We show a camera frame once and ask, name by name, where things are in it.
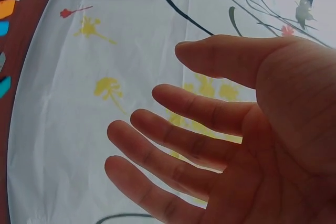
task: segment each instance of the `blue object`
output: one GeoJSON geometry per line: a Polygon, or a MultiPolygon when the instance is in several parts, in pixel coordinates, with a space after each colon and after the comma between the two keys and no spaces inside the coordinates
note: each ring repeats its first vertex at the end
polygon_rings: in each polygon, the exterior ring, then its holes
{"type": "Polygon", "coordinates": [[[7,76],[2,82],[0,82],[0,99],[9,91],[12,85],[12,79],[7,76]]]}
{"type": "Polygon", "coordinates": [[[9,30],[9,22],[1,21],[0,22],[0,37],[5,36],[9,30]]]}

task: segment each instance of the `brown table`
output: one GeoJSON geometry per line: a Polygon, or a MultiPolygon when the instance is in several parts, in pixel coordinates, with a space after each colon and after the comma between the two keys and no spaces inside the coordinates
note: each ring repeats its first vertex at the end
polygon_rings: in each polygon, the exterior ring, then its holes
{"type": "Polygon", "coordinates": [[[8,17],[9,32],[0,38],[0,52],[6,54],[6,63],[0,78],[12,77],[10,91],[0,99],[0,223],[9,223],[7,203],[7,145],[17,83],[30,41],[48,0],[21,0],[8,17]]]}

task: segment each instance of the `hand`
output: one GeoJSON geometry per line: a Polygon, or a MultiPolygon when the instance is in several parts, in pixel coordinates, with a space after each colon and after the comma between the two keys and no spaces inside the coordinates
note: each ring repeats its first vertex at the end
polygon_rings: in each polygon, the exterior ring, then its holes
{"type": "Polygon", "coordinates": [[[156,101],[242,144],[173,126],[147,110],[122,121],[108,137],[125,155],[170,187],[208,202],[192,206],[150,182],[121,157],[109,157],[112,182],[169,224],[336,223],[336,51],[290,38],[213,36],[176,46],[191,70],[256,89],[257,103],[224,102],[159,85],[156,101]]]}

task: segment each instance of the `knuckle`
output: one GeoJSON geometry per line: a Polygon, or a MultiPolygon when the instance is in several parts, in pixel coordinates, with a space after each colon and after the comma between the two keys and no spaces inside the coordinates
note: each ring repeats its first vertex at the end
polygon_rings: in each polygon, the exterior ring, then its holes
{"type": "Polygon", "coordinates": [[[176,181],[177,183],[181,182],[181,180],[183,178],[184,171],[185,171],[185,166],[184,165],[177,165],[174,168],[174,171],[172,173],[172,179],[174,181],[176,181]]]}
{"type": "Polygon", "coordinates": [[[198,99],[199,99],[199,96],[195,95],[193,98],[191,98],[189,101],[187,101],[186,107],[185,107],[185,113],[186,114],[190,114],[190,113],[193,112],[195,104],[196,104],[198,99]]]}
{"type": "Polygon", "coordinates": [[[152,193],[152,190],[153,190],[153,186],[150,186],[150,187],[145,191],[145,193],[142,195],[142,197],[139,199],[137,205],[139,205],[139,206],[146,205],[147,200],[150,199],[150,195],[151,195],[151,193],[152,193]]]}
{"type": "Polygon", "coordinates": [[[168,203],[166,204],[166,206],[164,207],[163,210],[163,219],[167,222],[170,223],[176,213],[176,209],[177,209],[177,201],[179,199],[176,197],[172,197],[168,203]]]}
{"type": "Polygon", "coordinates": [[[172,138],[172,134],[173,134],[174,130],[176,129],[175,127],[176,127],[175,125],[171,124],[169,126],[169,128],[167,129],[167,131],[165,132],[165,134],[163,136],[163,139],[162,139],[162,142],[164,144],[168,144],[170,142],[170,140],[172,138]]]}
{"type": "Polygon", "coordinates": [[[218,117],[224,111],[224,102],[217,102],[214,106],[214,109],[211,113],[210,127],[214,130],[218,130],[218,117]]]}
{"type": "Polygon", "coordinates": [[[153,162],[153,154],[155,153],[155,150],[156,150],[155,148],[152,148],[150,151],[146,153],[146,155],[143,156],[142,164],[144,166],[153,162]]]}
{"type": "Polygon", "coordinates": [[[201,152],[205,145],[206,138],[207,138],[206,136],[200,135],[198,138],[194,140],[192,147],[191,147],[191,151],[190,151],[191,156],[193,158],[196,158],[196,159],[200,158],[201,152]]]}
{"type": "Polygon", "coordinates": [[[222,57],[223,48],[218,43],[212,43],[209,45],[209,54],[211,59],[211,64],[209,66],[209,73],[218,75],[220,72],[221,64],[219,64],[219,59],[222,57]]]}

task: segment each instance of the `plastic sheet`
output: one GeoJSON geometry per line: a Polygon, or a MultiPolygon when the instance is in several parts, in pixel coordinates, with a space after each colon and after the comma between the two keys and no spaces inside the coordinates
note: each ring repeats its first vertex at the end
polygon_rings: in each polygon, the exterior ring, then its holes
{"type": "Polygon", "coordinates": [[[50,0],[13,110],[8,147],[12,223],[158,223],[141,216],[104,219],[146,214],[104,172],[106,158],[121,155],[107,138],[107,126],[116,119],[129,122],[132,111],[145,108],[176,125],[239,142],[166,111],[151,90],[170,83],[208,97],[255,101],[254,90],[187,70],[174,55],[175,44],[211,34],[296,35],[333,47],[330,0],[300,1],[50,0]]]}

